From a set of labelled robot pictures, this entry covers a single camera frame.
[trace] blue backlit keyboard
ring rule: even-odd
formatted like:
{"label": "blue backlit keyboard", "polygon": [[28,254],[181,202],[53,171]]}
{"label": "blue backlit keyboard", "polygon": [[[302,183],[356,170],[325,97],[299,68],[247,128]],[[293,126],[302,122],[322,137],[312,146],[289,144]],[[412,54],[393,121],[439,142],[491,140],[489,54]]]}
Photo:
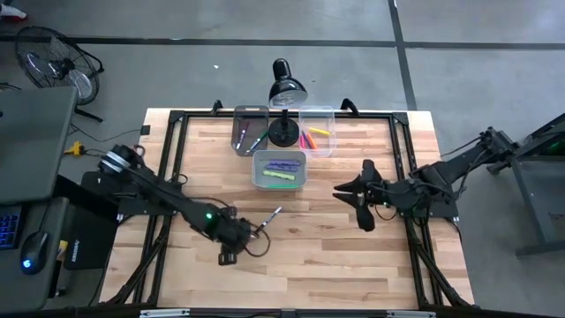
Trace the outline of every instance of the blue backlit keyboard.
{"label": "blue backlit keyboard", "polygon": [[20,206],[0,206],[0,250],[18,247],[21,222]]}

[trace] translucent container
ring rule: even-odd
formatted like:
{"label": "translucent container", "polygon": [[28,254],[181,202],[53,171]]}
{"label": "translucent container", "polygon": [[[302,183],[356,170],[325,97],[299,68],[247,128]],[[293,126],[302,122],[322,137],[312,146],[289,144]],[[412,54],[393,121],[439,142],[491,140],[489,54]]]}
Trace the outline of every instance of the translucent container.
{"label": "translucent container", "polygon": [[[231,147],[240,156],[251,156],[257,150],[265,150],[268,141],[267,130],[267,106],[237,106],[233,111]],[[261,140],[252,149],[257,139]]]}
{"label": "translucent container", "polygon": [[331,106],[302,106],[298,111],[300,134],[310,134],[316,149],[308,142],[299,142],[300,150],[309,157],[328,157],[337,147],[335,136],[335,116]]}
{"label": "translucent container", "polygon": [[[277,171],[287,175],[294,176],[294,180],[287,180],[277,177],[265,176],[263,171],[267,170],[266,166],[272,160],[295,160],[301,164],[298,166],[298,171]],[[302,189],[302,186],[307,180],[307,167],[306,155],[302,151],[297,150],[259,150],[253,155],[252,166],[252,182],[260,190],[267,191],[297,191]]]}

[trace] wood grain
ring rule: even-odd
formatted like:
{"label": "wood grain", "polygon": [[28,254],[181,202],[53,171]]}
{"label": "wood grain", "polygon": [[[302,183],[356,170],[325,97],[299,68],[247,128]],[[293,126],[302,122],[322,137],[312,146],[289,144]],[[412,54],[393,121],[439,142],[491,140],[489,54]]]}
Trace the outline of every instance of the wood grain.
{"label": "wood grain", "polygon": [[[141,144],[147,150],[146,163],[153,170],[161,159],[169,111],[147,111],[145,125],[151,125],[151,134],[143,136]],[[418,165],[437,161],[430,113],[408,115]],[[309,160],[308,182],[300,192],[256,190],[251,182],[252,158],[238,157],[230,147],[231,124],[229,118],[190,119],[181,169],[188,176],[183,192],[234,204],[240,216],[255,223],[282,206],[282,213],[266,228],[273,239],[271,250],[262,258],[240,254],[237,265],[220,267],[219,245],[175,217],[163,272],[161,307],[416,308],[401,220],[384,222],[375,217],[375,230],[364,232],[357,227],[355,212],[332,197],[333,186],[354,179],[366,158],[375,161],[384,178],[396,179],[385,121],[338,119],[337,149],[329,158]],[[173,148],[169,174],[174,152]],[[384,207],[379,210],[386,216],[393,213]],[[137,266],[146,226],[147,219],[137,216],[119,228],[102,300],[113,296]],[[463,298],[472,302],[457,233],[443,220],[430,221],[430,230],[438,266]],[[253,242],[250,248],[258,252],[264,244]],[[423,276],[431,298],[427,270],[423,270]],[[152,279],[147,281],[146,292]]]}

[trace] desk lamp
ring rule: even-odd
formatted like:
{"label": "desk lamp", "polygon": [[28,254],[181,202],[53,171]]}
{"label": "desk lamp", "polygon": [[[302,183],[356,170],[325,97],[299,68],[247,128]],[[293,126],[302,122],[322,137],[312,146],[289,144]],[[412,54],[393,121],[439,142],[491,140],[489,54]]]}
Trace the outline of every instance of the desk lamp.
{"label": "desk lamp", "polygon": [[300,136],[298,124],[289,119],[289,108],[300,107],[308,97],[308,93],[299,81],[292,78],[289,62],[278,58],[273,63],[275,84],[268,94],[268,105],[282,110],[282,117],[273,121],[268,127],[268,138],[278,147],[289,147],[297,142]]}

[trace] gray floor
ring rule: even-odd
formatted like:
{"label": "gray floor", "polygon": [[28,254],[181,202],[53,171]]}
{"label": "gray floor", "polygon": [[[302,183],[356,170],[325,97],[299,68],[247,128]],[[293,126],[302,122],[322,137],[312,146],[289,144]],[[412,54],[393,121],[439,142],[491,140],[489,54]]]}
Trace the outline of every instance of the gray floor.
{"label": "gray floor", "polygon": [[[406,41],[565,42],[561,0],[397,0]],[[394,40],[385,0],[16,0],[30,23],[74,35],[214,39]],[[0,24],[0,32],[15,28]],[[99,138],[141,125],[147,107],[264,104],[270,65],[289,59],[311,93],[309,103],[337,107],[349,97],[362,109],[405,110],[395,49],[83,45],[107,71],[85,107],[107,121],[75,124]],[[519,140],[565,110],[565,51],[407,51],[419,110],[430,110],[442,151],[489,125]],[[32,87],[9,43],[0,43],[0,81]],[[96,143],[76,133],[69,142],[107,149],[126,135]],[[64,160],[79,180],[94,158]],[[563,315],[565,253],[518,260],[535,241],[514,177],[477,170],[459,201],[463,249],[475,300],[484,308]],[[89,299],[92,289],[84,291]]]}

